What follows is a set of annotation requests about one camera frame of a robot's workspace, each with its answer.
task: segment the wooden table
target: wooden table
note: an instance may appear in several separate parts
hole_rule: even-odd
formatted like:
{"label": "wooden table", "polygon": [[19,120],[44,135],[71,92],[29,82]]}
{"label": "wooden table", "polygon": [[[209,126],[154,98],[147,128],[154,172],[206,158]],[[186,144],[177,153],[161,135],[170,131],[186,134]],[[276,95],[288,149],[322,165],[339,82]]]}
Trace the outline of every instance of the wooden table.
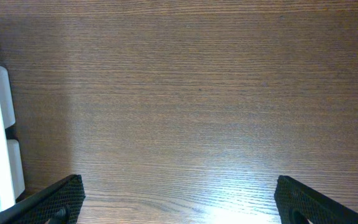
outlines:
{"label": "wooden table", "polygon": [[277,223],[281,174],[358,211],[358,1],[0,1],[0,65],[79,223]]}

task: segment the wood grain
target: wood grain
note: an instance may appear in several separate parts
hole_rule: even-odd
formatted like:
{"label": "wood grain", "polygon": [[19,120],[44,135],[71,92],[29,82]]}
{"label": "wood grain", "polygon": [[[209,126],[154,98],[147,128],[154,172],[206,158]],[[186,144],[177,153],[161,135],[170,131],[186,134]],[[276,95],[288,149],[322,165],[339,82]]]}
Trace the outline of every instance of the wood grain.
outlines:
{"label": "wood grain", "polygon": [[358,1],[0,1],[0,64],[79,223],[279,223],[281,174],[358,211]]}

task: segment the brown wooden surface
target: brown wooden surface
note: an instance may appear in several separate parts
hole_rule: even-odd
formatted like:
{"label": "brown wooden surface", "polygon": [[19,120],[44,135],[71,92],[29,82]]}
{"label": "brown wooden surface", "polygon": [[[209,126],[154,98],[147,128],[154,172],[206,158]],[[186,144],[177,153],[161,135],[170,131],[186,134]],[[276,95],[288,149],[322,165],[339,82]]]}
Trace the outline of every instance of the brown wooden surface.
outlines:
{"label": "brown wooden surface", "polygon": [[358,211],[358,1],[0,1],[0,64],[79,223],[277,223],[280,174]]}

